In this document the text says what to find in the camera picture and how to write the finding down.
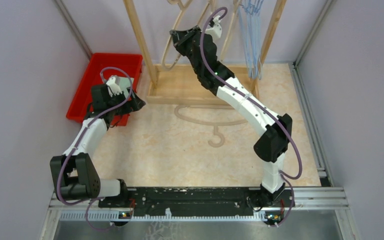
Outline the wooden hanger rack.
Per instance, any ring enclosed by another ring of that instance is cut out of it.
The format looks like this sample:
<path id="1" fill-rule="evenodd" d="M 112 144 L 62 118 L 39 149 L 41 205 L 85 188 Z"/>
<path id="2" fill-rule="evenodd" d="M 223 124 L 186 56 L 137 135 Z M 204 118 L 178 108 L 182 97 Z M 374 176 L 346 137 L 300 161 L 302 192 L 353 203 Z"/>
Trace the wooden hanger rack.
<path id="1" fill-rule="evenodd" d="M 181 52 L 177 55 L 177 58 L 186 57 L 188 63 L 180 66 L 176 66 L 173 63 L 170 67 L 166 67 L 164 63 L 160 65 L 153 64 L 135 5 L 131 0 L 124 1 L 126 12 L 151 80 L 147 100 L 152 104 L 224 105 L 224 102 L 217 98 L 217 90 L 223 87 L 224 83 L 219 81 L 206 68 L 200 53 L 201 46 L 205 48 L 204 52 L 209 65 L 215 73 L 220 75 L 224 80 L 233 77 L 234 80 L 240 82 L 243 89 L 250 91 L 258 97 L 259 90 L 257 81 L 262 73 L 263 64 L 285 4 L 286 1 L 278 0 L 274 6 L 262 47 L 258 51 L 257 64 L 253 67 L 254 70 L 258 71 L 257 75 L 245 76 L 245 67 L 226 66 L 223 62 L 224 54 L 229 47 L 236 21 L 240 18 L 240 1 L 235 0 L 233 2 L 234 10 L 232 19 L 229 24 L 226 40 L 221 49 L 221 54 L 216 53 L 217 47 L 215 41 L 222 34 L 219 22 L 227 14 L 226 12 L 214 13 L 210 16 L 210 20 L 214 22 L 212 30 L 207 27 L 200 28 L 199 26 L 194 26 L 190 30 L 178 30 L 179 23 L 176 22 L 174 24 L 175 31 L 169 34 L 166 45 L 180 50 Z"/>

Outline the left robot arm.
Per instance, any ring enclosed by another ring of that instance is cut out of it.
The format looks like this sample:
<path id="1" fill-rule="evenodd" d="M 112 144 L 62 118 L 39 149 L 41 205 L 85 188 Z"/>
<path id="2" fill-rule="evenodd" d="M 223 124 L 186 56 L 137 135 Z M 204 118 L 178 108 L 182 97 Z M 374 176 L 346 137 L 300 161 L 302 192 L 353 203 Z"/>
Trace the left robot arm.
<path id="1" fill-rule="evenodd" d="M 124 181 L 100 178 L 92 156 L 113 125 L 113 119 L 140 110 L 145 102 L 131 86 L 98 84 L 91 88 L 91 97 L 92 101 L 75 140 L 63 154 L 50 160 L 55 194 L 65 205 L 110 198 L 116 206 L 124 207 L 130 200 Z"/>

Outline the light green printed cloth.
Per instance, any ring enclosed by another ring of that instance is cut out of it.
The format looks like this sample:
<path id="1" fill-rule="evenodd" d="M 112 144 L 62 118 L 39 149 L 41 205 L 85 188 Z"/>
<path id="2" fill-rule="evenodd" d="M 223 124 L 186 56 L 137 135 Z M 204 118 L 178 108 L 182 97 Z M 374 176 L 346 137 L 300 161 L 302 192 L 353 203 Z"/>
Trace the light green printed cloth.
<path id="1" fill-rule="evenodd" d="M 128 77 L 120 77 L 119 87 L 120 87 L 120 90 L 122 91 L 122 94 L 128 101 L 130 101 L 135 94 L 135 90 L 133 89 L 133 83 L 134 83 L 134 80 L 132 80 L 131 82 Z"/>

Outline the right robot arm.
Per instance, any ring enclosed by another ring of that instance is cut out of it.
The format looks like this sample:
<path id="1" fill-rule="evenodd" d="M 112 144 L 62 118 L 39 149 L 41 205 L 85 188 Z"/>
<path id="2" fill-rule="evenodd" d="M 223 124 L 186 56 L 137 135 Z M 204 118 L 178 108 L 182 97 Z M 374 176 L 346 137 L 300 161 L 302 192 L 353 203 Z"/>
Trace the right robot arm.
<path id="1" fill-rule="evenodd" d="M 292 133 L 292 118 L 288 114 L 280 116 L 263 106 L 235 74 L 218 61 L 214 41 L 222 35 L 221 26 L 209 27 L 204 33 L 195 26 L 188 30 L 173 29 L 169 34 L 178 53 L 189 59 L 200 84 L 232 106 L 257 132 L 259 139 L 253 149 L 263 161 L 261 199 L 267 206 L 275 206 L 285 188 L 279 171 L 283 169 Z"/>

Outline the blue wire hanger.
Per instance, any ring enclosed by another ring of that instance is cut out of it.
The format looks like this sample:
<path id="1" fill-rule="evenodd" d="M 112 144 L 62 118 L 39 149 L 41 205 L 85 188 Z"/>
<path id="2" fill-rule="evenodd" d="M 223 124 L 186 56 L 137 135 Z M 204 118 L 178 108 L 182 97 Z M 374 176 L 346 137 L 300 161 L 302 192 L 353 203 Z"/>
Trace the blue wire hanger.
<path id="1" fill-rule="evenodd" d="M 248 68 L 248 76 L 252 79 L 259 76 L 258 63 L 260 45 L 260 7 L 261 0 L 245 0 L 243 10 L 246 18 L 244 33 L 244 53 Z"/>
<path id="2" fill-rule="evenodd" d="M 245 63 L 248 69 L 248 76 L 251 77 L 251 54 L 250 54 L 250 37 L 249 37 L 249 28 L 248 28 L 248 11 L 249 0 L 242 0 L 240 8 L 238 9 L 239 16 L 239 25 L 241 31 L 241 37 L 243 41 L 243 51 L 245 57 Z"/>
<path id="3" fill-rule="evenodd" d="M 251 59 L 251 77 L 260 80 L 262 77 L 261 70 L 261 50 L 262 47 L 262 16 L 261 9 L 263 0 L 248 1 L 248 33 L 250 41 L 250 59 Z"/>

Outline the aluminium frame rail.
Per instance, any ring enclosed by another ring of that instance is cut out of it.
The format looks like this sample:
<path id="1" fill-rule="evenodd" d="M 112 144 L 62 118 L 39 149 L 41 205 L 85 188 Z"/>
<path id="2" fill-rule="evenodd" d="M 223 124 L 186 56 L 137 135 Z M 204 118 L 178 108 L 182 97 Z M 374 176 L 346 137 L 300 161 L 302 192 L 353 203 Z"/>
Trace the aluminium frame rail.
<path id="1" fill-rule="evenodd" d="M 296 207 L 302 210 L 348 210 L 349 203 L 342 187 L 335 186 L 327 162 L 325 149 L 319 135 L 318 126 L 312 112 L 309 97 L 295 62 L 289 64 L 292 82 L 300 105 L 304 125 L 321 183 L 320 187 L 299 187 L 296 190 Z"/>

